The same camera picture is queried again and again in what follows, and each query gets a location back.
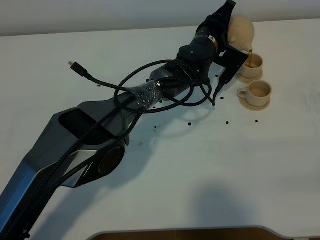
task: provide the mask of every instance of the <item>coffee cup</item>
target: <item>coffee cup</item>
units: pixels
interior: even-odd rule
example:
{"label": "coffee cup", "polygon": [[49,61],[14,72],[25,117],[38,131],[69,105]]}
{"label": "coffee cup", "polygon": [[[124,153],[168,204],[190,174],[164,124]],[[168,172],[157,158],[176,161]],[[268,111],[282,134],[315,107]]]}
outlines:
{"label": "coffee cup", "polygon": [[255,80],[260,80],[263,76],[263,58],[256,53],[251,52],[250,54],[251,56],[249,56],[236,75],[238,80],[246,84]]}
{"label": "coffee cup", "polygon": [[241,88],[237,92],[240,102],[250,110],[261,110],[266,108],[271,100],[272,88],[269,83],[263,80],[256,80],[249,83],[246,88]]}

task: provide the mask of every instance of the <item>beige cup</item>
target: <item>beige cup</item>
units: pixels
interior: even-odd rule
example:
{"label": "beige cup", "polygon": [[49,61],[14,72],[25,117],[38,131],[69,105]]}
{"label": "beige cup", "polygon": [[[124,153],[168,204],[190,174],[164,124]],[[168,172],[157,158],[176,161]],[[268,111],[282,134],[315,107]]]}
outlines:
{"label": "beige cup", "polygon": [[245,99],[248,104],[254,107],[263,107],[270,102],[272,88],[269,83],[256,80],[249,83],[246,88],[238,90],[237,96]]}
{"label": "beige cup", "polygon": [[240,68],[239,74],[246,79],[254,79],[262,74],[262,67],[264,65],[264,60],[262,57],[256,53],[252,53],[251,67],[249,67],[250,56]]}

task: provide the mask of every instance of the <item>white table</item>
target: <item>white table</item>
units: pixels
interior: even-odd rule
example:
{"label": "white table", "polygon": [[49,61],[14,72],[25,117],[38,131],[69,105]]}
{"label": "white table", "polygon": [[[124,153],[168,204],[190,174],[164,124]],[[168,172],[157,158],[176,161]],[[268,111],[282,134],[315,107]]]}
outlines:
{"label": "white table", "polygon": [[[120,166],[80,188],[60,187],[31,239],[234,227],[320,236],[320,20],[254,25],[253,50],[273,87],[266,110],[242,107],[236,92],[244,84],[233,80],[215,109],[206,102],[144,115]],[[54,113],[113,96],[68,61],[117,84],[142,65],[174,59],[196,29],[1,37],[0,192]],[[211,67],[214,88],[220,70]],[[151,71],[130,84],[145,82]]]}

